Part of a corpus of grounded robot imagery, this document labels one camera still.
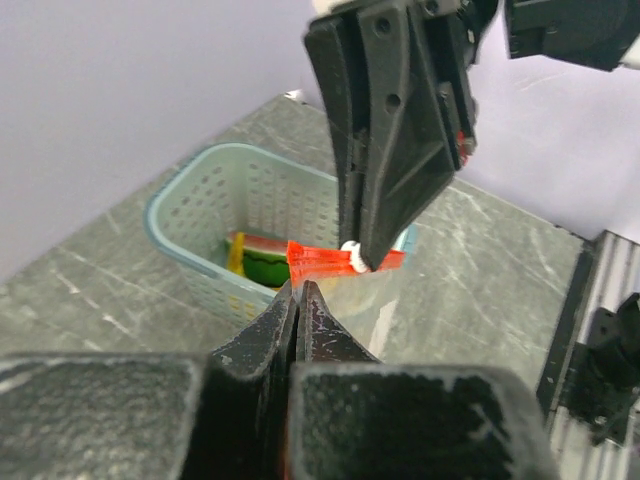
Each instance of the light blue basket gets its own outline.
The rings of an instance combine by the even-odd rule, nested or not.
[[[224,268],[229,232],[336,248],[337,210],[334,177],[229,143],[202,151],[165,183],[149,200],[145,228],[154,245],[178,262],[198,303],[244,327],[275,292]],[[410,227],[395,248],[410,253],[414,243]]]

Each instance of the basket rim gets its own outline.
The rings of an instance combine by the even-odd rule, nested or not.
[[[157,221],[158,209],[160,208],[162,201],[167,197],[167,195],[171,192],[171,190],[177,183],[179,183],[184,177],[186,177],[189,172],[191,172],[197,165],[204,161],[204,159],[207,158],[210,154],[219,150],[236,148],[252,150],[256,153],[260,153],[261,155],[270,157],[275,161],[286,164],[287,166],[290,166],[297,170],[303,170],[308,173],[323,177],[327,180],[331,180],[332,182],[337,182],[337,178],[332,175],[321,172],[320,170],[317,170],[313,167],[307,167],[305,165],[293,162],[291,160],[288,160],[287,158],[284,158],[275,153],[271,153],[268,150],[256,147],[254,145],[241,142],[217,143],[205,147],[204,149],[194,154],[187,162],[185,162],[184,166],[175,173],[175,175],[169,178],[169,180],[167,180],[151,196],[144,211],[144,229],[151,243],[162,253],[177,261],[178,263],[189,267],[209,278],[217,279],[222,277],[225,281],[233,283],[238,287],[260,293],[266,297],[264,299],[266,302],[270,302],[276,295],[275,291],[258,283],[252,282],[247,278],[235,275],[232,272],[229,272],[226,268],[213,263],[206,258],[195,255],[186,248],[177,245],[164,235]],[[400,236],[396,240],[394,247],[410,255],[411,253],[413,253],[412,250],[415,243],[416,233],[417,232],[415,232],[414,226],[410,225],[400,234]]]

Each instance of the stone countertop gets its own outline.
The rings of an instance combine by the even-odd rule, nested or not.
[[[323,115],[284,97],[215,139],[226,141],[333,172]],[[145,204],[171,173],[0,287],[0,354],[209,351],[236,333],[193,301],[175,264],[147,240]],[[510,367],[535,387],[581,240],[460,181],[416,225],[396,314],[375,325],[376,353]],[[369,327],[356,332],[365,345],[374,341]]]

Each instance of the yellow object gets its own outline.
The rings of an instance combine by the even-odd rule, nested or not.
[[[244,233],[238,232],[233,239],[231,248],[229,249],[229,258],[227,259],[227,270],[247,278],[244,274],[242,259],[244,257]]]

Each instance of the white wall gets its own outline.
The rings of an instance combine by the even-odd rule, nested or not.
[[[508,60],[496,20],[470,73],[480,145],[460,177],[582,236],[640,243],[640,71]],[[303,83],[319,104],[313,75]]]
[[[0,1],[0,282],[274,95],[300,0]]]

